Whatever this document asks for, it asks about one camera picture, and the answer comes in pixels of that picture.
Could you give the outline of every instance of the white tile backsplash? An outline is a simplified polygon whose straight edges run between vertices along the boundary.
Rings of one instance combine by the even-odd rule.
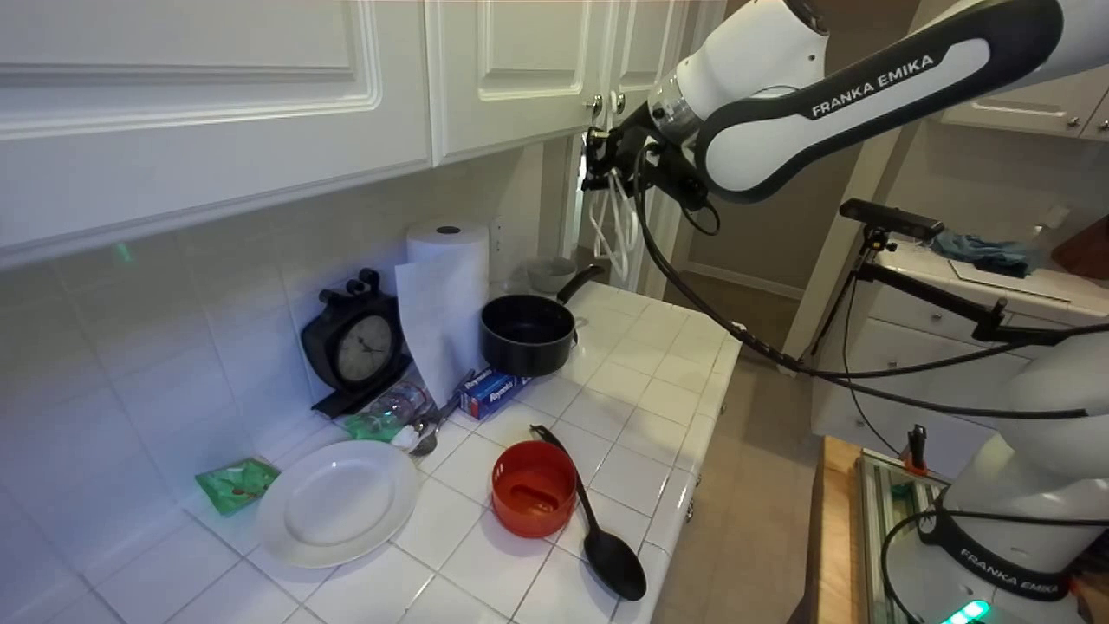
[[[318,313],[318,287],[340,287],[355,267],[381,267],[388,287],[376,260],[397,258],[407,225],[490,222],[490,258],[502,260],[490,284],[505,284],[509,264],[541,249],[541,237],[556,239],[536,232],[541,153],[486,156],[3,270],[0,621],[50,621],[73,602],[91,608],[87,621],[204,618],[235,602],[214,580],[261,585],[265,621],[285,621],[278,593],[307,600],[324,576],[300,580],[262,561],[241,532],[250,512],[211,512],[192,476],[241,455],[279,465],[306,444],[332,440],[313,415],[324,385],[307,370],[299,331]],[[423,469],[451,462],[469,431],[462,421],[442,426]],[[158,549],[174,559],[192,549],[197,565],[158,570]],[[414,559],[393,559],[423,580]]]

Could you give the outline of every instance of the black ladle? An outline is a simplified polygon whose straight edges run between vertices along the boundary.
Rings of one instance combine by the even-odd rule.
[[[531,426],[531,432],[536,432],[541,440],[560,447],[560,440],[556,440],[548,426]],[[590,519],[590,532],[586,532],[586,559],[590,559],[591,572],[596,572],[615,596],[623,596],[623,600],[641,600],[641,596],[649,593],[644,565],[638,561],[638,555],[634,555],[615,533],[599,532],[577,469],[576,469],[576,482],[577,482],[577,496],[582,496],[586,519]]]

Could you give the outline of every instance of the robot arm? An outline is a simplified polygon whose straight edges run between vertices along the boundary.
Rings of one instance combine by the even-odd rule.
[[[827,34],[800,0],[749,0],[609,134],[609,156],[627,188],[660,188],[685,209],[711,195],[758,200],[843,146],[1098,65],[1105,31],[1105,0],[971,0],[821,81]]]

